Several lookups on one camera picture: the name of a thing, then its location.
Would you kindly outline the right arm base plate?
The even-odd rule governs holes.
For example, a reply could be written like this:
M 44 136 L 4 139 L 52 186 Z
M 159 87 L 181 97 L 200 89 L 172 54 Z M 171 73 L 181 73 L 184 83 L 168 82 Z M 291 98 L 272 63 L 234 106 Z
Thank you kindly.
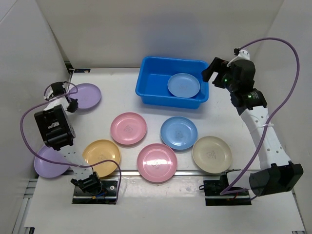
M 224 184 L 220 180 L 204 180 L 199 190 L 204 192 L 206 206 L 249 206 L 251 197 L 248 191 L 221 195 Z

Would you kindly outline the light blue plate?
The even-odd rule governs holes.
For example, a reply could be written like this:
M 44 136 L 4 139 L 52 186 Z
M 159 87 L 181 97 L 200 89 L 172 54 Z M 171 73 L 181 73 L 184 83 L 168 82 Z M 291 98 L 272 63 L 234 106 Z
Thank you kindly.
M 167 87 L 169 92 L 178 98 L 192 98 L 199 92 L 200 83 L 190 74 L 179 73 L 169 78 Z

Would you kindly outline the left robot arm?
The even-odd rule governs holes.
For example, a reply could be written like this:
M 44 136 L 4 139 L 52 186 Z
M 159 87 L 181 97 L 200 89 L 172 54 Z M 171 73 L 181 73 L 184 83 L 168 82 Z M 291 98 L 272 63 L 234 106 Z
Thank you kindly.
M 51 85 L 52 90 L 44 96 L 49 104 L 44 110 L 34 114 L 35 121 L 44 144 L 59 152 L 71 164 L 76 176 L 71 183 L 83 193 L 97 195 L 102 192 L 103 184 L 74 146 L 76 134 L 67 114 L 78 109 L 78 100 L 66 94 L 64 84 L 55 82 Z

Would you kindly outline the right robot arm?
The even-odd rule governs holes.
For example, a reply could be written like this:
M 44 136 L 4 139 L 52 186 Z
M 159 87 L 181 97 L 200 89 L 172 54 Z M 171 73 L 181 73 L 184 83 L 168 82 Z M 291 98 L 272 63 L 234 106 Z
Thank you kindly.
M 254 88 L 254 63 L 246 59 L 229 62 L 216 57 L 202 71 L 203 81 L 208 82 L 213 73 L 217 75 L 212 84 L 229 91 L 231 103 L 246 124 L 256 147 L 244 169 L 227 173 L 227 178 L 219 182 L 220 194 L 235 192 L 237 183 L 256 157 L 259 158 L 260 171 L 251 173 L 247 183 L 239 186 L 238 192 L 252 190 L 255 196 L 260 197 L 291 191 L 303 175 L 303 168 L 291 161 L 280 144 L 271 122 L 273 114 L 269 113 L 262 92 Z

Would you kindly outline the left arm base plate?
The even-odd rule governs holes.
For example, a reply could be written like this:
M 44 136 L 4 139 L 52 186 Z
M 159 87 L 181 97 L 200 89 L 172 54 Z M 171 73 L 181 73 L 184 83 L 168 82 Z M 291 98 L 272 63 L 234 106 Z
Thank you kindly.
M 75 186 L 72 204 L 116 205 L 119 182 L 109 179 L 101 180 L 101 183 L 93 192 L 83 192 L 79 186 Z

